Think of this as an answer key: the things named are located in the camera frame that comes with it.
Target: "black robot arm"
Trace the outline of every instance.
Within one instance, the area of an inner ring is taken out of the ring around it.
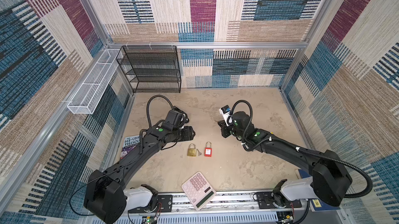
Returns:
[[[233,113],[235,106],[246,103],[250,108],[250,116],[245,112]],[[342,199],[362,197],[372,190],[372,180],[360,168],[340,160],[335,152],[313,151],[278,138],[273,133],[255,128],[252,124],[252,107],[245,100],[237,101],[230,110],[229,106],[220,110],[225,120],[218,122],[222,129],[222,136],[233,135],[241,141],[246,151],[257,150],[277,156],[306,171],[313,177],[311,187],[315,195],[331,206],[339,206]],[[345,166],[359,172],[367,182],[367,187],[359,193],[346,194],[352,184],[352,178]]]
[[[173,106],[165,120],[158,121],[147,130],[141,130],[140,143],[133,150],[103,172],[96,170],[89,176],[84,207],[105,223],[117,221],[127,204],[123,190],[143,164],[167,143],[189,141],[194,138],[193,128],[183,127],[187,122],[187,114]],[[150,202],[152,206],[156,204],[156,199],[154,201]]]

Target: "striped fabric wall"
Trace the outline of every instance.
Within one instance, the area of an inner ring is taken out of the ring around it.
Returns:
[[[90,0],[114,43],[300,42],[322,0]],[[278,86],[285,50],[180,50],[182,87]]]
[[[182,88],[277,87],[296,49],[178,49]]]
[[[79,0],[0,0],[0,183],[102,47]]]
[[[68,114],[0,217],[0,224],[77,223],[69,198],[94,170],[105,169],[129,99],[122,76],[115,72],[94,114]],[[77,212],[84,211],[84,194],[85,188],[71,201]]]
[[[357,223],[399,223],[399,0],[332,5],[284,92],[313,148],[372,178],[370,194],[342,207]]]
[[[91,0],[116,43],[299,42],[322,0]]]

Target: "white calculator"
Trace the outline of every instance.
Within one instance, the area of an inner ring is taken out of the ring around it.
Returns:
[[[196,210],[200,210],[216,195],[201,172],[195,173],[183,183],[182,189]]]

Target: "brass padlock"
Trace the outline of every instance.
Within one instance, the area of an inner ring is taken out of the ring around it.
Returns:
[[[188,146],[187,156],[189,156],[189,157],[195,157],[195,156],[197,156],[197,148],[196,148],[196,145],[195,145],[195,144],[191,143],[191,144]]]

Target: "red padlock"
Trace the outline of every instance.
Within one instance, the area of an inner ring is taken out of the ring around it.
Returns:
[[[205,145],[205,154],[204,156],[206,157],[212,157],[212,143],[211,142],[206,142]]]

